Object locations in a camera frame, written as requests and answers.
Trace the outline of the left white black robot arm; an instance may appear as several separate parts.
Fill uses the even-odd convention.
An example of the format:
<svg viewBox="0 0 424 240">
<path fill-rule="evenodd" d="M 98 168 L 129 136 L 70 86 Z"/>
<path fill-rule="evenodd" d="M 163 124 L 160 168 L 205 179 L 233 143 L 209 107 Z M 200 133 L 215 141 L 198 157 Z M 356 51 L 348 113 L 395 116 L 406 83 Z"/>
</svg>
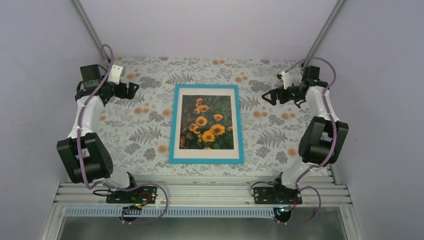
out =
<svg viewBox="0 0 424 240">
<path fill-rule="evenodd" d="M 131 203 L 139 197 L 135 178 L 115 167 L 113 158 L 98 135 L 100 117 L 112 98 L 131 100 L 139 85 L 121 82 L 124 67 L 112 65 L 102 75 L 98 64 L 80 67 L 82 81 L 74 96 L 77 114 L 68 136 L 57 142 L 56 149 L 72 183 L 96 185 L 119 190 L 119 196 Z"/>
</svg>

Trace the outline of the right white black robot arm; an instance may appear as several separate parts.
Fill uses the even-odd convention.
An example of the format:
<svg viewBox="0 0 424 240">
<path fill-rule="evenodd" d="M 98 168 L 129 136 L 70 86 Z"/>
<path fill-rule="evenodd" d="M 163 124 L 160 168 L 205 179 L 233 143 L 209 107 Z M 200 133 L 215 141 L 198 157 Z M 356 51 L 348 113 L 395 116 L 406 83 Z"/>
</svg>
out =
<svg viewBox="0 0 424 240">
<path fill-rule="evenodd" d="M 301 179 L 313 170 L 333 164 L 339 157 L 349 132 L 347 123 L 340 121 L 330 101 L 330 84 L 320 80 L 320 68 L 306 67 L 298 85 L 288 70 L 277 74 L 282 86 L 262 95 L 262 99 L 275 106 L 294 102 L 297 107 L 306 103 L 313 115 L 298 146 L 300 160 L 295 161 L 287 171 L 273 181 L 271 198 L 278 204 L 300 193 Z"/>
</svg>

